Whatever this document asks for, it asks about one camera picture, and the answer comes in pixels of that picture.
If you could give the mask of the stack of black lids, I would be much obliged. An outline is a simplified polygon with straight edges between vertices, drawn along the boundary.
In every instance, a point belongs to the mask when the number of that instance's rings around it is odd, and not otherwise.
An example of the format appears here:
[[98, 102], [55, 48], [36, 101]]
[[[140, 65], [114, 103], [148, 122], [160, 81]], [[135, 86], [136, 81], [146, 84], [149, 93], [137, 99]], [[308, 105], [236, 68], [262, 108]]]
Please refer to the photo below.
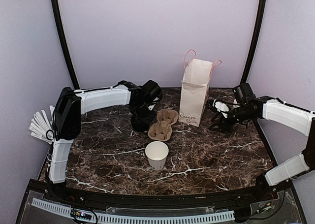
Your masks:
[[150, 123], [142, 119], [136, 118], [134, 116], [131, 117], [130, 121], [131, 121], [133, 130], [137, 132], [145, 132], [150, 127]]

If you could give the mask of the brown cardboard cup carrier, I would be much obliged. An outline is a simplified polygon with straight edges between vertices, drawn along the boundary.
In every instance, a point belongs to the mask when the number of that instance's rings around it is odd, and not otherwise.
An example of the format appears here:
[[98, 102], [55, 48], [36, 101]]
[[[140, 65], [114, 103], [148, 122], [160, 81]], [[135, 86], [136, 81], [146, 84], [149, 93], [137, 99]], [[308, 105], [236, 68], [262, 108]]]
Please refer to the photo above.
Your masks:
[[171, 138], [174, 125], [179, 118], [177, 111], [173, 109], [162, 109], [157, 114], [157, 122], [152, 124], [148, 131], [148, 137], [152, 140], [165, 142]]

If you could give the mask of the single white paper cup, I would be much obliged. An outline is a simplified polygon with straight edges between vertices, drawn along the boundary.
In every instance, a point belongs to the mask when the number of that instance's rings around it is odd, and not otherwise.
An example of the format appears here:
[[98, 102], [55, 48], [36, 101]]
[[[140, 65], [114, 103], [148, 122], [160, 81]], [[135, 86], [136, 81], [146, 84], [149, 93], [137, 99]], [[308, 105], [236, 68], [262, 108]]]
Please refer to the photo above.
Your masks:
[[168, 154], [168, 146], [160, 141], [151, 142], [145, 148], [145, 155], [154, 170], [162, 170], [164, 168]]

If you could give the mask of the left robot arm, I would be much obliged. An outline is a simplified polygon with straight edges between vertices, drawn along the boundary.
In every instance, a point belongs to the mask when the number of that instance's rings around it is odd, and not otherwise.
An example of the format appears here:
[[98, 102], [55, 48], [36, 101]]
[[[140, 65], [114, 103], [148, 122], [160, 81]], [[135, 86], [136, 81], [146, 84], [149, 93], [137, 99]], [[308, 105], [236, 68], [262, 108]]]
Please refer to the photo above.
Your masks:
[[81, 116], [90, 111], [112, 107], [129, 107], [130, 119], [134, 131], [147, 131], [156, 116], [153, 108], [162, 99], [162, 89], [153, 80], [142, 86], [129, 81], [105, 88], [72, 90], [63, 88], [52, 114], [54, 135], [52, 160], [48, 177], [53, 183], [50, 194], [58, 202], [69, 199], [69, 190], [60, 183], [66, 179], [66, 166], [70, 148], [81, 131]]

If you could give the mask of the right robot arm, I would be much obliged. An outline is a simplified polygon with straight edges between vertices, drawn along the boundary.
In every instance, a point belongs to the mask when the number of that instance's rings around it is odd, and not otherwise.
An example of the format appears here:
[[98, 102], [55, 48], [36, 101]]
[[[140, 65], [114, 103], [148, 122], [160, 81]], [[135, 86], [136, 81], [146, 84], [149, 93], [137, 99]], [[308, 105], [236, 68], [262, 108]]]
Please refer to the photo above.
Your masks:
[[255, 201], [262, 201], [274, 187], [292, 181], [298, 189], [315, 188], [315, 114], [279, 98], [248, 96], [227, 102], [210, 98], [207, 107], [214, 112], [210, 130], [231, 133], [254, 124], [261, 138], [270, 146], [278, 165], [259, 178], [251, 191]]

